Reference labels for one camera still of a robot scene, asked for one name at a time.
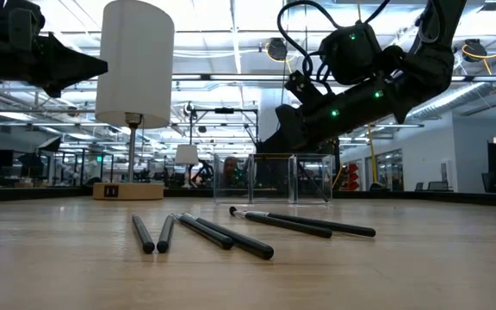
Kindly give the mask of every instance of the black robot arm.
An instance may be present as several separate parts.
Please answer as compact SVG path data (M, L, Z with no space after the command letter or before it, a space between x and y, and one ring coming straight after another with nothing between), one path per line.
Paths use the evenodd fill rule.
M59 97L62 89L108 71L106 61L40 36L45 17L27 0L0 0L0 83L22 81Z
M451 44L465 3L430 0L408 53L398 46L382 51L367 22L339 27L323 39L314 54L328 65L339 83L355 86L338 95L322 95L313 86L313 82L322 81L311 79L304 59L304 73L292 73L285 84L302 105L276 108L281 127L260 143L257 151L314 152L330 139L390 114L403 123L412 108L450 86L454 64Z

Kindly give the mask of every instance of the wooden lamp base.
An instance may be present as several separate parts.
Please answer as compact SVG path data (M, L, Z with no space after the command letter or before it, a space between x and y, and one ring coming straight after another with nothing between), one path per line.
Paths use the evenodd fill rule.
M152 183L95 183L93 199L115 201L160 200L164 185Z

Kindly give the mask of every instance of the transparent container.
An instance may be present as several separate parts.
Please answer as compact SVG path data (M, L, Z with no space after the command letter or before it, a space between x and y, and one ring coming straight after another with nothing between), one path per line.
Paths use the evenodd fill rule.
M214 200L215 203L243 204L252 201L253 161L214 154Z
M294 154L288 159L288 202L329 203L332 200L334 157Z
M215 203L327 203L333 156L252 154L246 160L214 155Z

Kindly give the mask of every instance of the wooden surface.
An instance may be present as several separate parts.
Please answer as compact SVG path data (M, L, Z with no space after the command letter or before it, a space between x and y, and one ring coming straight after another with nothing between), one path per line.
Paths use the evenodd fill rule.
M117 186L117 197L105 197L107 186ZM164 198L164 185L154 183L95 183L93 184L93 199L111 201L143 201Z
M378 232L321 239L231 218L229 207L174 198L0 202L0 309L496 309L496 208L393 200L257 207ZM168 254L143 254L131 215L156 241L170 212L260 239L275 257L223 251L179 223Z

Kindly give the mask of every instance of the table lamp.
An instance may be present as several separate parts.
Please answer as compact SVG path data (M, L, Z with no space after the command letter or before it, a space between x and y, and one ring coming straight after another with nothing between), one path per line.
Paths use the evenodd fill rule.
M189 173L189 179L185 185L190 187L190 169L189 165L198 164L198 149L193 145L179 145L176 151L176 164L186 164Z
M130 183L136 129L170 124L174 33L171 18L149 3L116 0L104 8L101 59L108 62L108 73L98 78L95 117L131 129L127 170ZM110 199L125 191L105 189L104 194ZM149 199L144 194L139 191L135 196Z

